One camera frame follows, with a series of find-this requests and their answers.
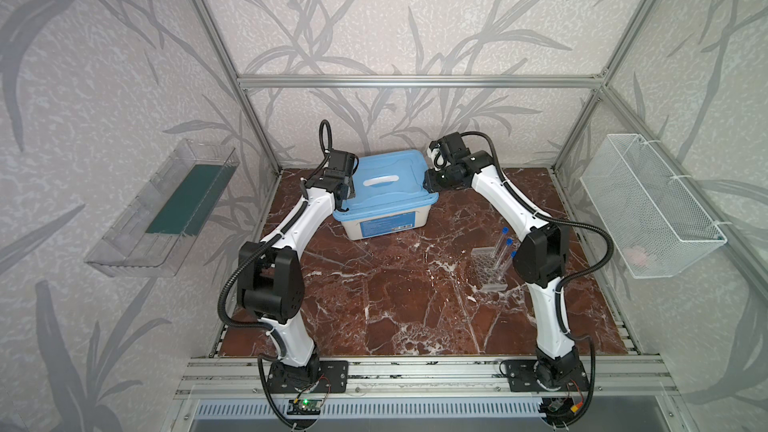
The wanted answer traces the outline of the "blue plastic bin lid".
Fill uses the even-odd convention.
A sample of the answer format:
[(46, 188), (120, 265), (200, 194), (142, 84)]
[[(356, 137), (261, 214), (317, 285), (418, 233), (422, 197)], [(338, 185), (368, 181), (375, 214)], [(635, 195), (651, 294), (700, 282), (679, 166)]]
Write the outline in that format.
[(352, 180), (355, 196), (333, 216), (341, 222), (367, 220), (431, 206), (439, 194), (425, 189), (427, 163), (418, 150), (362, 157)]

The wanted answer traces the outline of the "white plastic storage bin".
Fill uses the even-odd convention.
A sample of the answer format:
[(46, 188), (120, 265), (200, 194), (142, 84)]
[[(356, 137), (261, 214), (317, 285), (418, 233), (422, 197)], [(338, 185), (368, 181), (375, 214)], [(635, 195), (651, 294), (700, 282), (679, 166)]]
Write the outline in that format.
[(423, 227), (429, 217), (431, 204), (334, 211), (333, 217), (342, 224), (351, 240), (369, 239)]

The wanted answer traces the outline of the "blue capped test tube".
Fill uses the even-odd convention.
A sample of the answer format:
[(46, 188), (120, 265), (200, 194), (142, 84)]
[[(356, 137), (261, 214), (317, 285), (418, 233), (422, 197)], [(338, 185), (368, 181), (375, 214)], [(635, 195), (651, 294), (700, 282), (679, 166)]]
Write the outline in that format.
[(515, 251), (512, 251), (504, 260), (504, 262), (500, 265), (499, 269), (499, 276), (502, 280), (506, 280), (506, 274), (509, 271), (509, 269), (512, 267), (514, 257), (516, 255)]
[(495, 261), (495, 268), (497, 270), (504, 271), (508, 267), (508, 261), (511, 258), (511, 253), (513, 252), (513, 245), (514, 240), (512, 238), (507, 238), (502, 247), (499, 249), (499, 253)]
[(510, 233), (510, 229), (508, 227), (504, 227), (502, 229), (499, 239), (497, 240), (494, 246), (492, 259), (495, 267), (497, 267), (504, 260), (504, 254), (507, 249), (507, 240), (509, 239), (509, 233)]

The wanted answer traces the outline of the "clear acrylic test tube rack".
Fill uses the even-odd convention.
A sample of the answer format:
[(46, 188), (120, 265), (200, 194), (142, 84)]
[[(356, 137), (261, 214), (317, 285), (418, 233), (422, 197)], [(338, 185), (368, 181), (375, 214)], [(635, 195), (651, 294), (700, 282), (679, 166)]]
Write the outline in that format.
[(494, 247), (479, 247), (471, 251), (471, 272), (480, 293), (505, 292), (506, 272), (497, 262)]

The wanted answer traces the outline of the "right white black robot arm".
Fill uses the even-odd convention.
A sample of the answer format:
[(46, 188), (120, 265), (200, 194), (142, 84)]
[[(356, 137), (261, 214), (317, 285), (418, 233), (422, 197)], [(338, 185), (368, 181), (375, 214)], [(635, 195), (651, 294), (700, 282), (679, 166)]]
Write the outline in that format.
[[(610, 234), (591, 224), (559, 219), (535, 205), (505, 175), (492, 139), (479, 131), (454, 132), (430, 142), (432, 162), (424, 175), (429, 192), (471, 188), (485, 198), (506, 220), (519, 245), (512, 257), (517, 275), (527, 284), (534, 306), (537, 338), (537, 381), (546, 390), (557, 390), (583, 366), (567, 320), (564, 289), (608, 264), (615, 252)], [(599, 235), (604, 256), (593, 266), (568, 275), (566, 265), (570, 234), (574, 228)]]

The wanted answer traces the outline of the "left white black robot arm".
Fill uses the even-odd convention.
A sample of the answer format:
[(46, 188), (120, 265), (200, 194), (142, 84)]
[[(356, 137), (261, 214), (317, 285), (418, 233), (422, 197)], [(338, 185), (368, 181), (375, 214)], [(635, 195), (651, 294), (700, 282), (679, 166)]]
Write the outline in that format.
[(299, 200), (283, 221), (260, 242), (243, 244), (217, 301), (224, 325), (264, 331), (276, 347), (272, 364), (307, 382), (319, 379), (320, 365), (301, 316), (305, 283), (300, 259), (320, 225), (353, 194), (358, 165), (356, 155), (328, 149), (320, 166), (300, 183)]

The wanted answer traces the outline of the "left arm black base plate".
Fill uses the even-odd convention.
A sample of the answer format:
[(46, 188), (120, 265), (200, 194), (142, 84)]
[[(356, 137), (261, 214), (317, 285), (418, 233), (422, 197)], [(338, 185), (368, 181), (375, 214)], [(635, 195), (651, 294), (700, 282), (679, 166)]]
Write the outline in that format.
[(341, 394), (346, 391), (348, 377), (348, 361), (311, 360), (303, 367), (275, 362), (266, 381), (270, 393), (299, 393), (311, 386), (312, 393)]

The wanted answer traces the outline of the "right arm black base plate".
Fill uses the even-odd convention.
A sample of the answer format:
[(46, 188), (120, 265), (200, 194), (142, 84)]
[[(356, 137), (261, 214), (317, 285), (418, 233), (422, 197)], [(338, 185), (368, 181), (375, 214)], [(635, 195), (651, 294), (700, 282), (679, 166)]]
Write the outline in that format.
[(555, 364), (536, 359), (510, 359), (499, 365), (511, 392), (568, 392), (589, 389), (589, 376), (582, 364)]

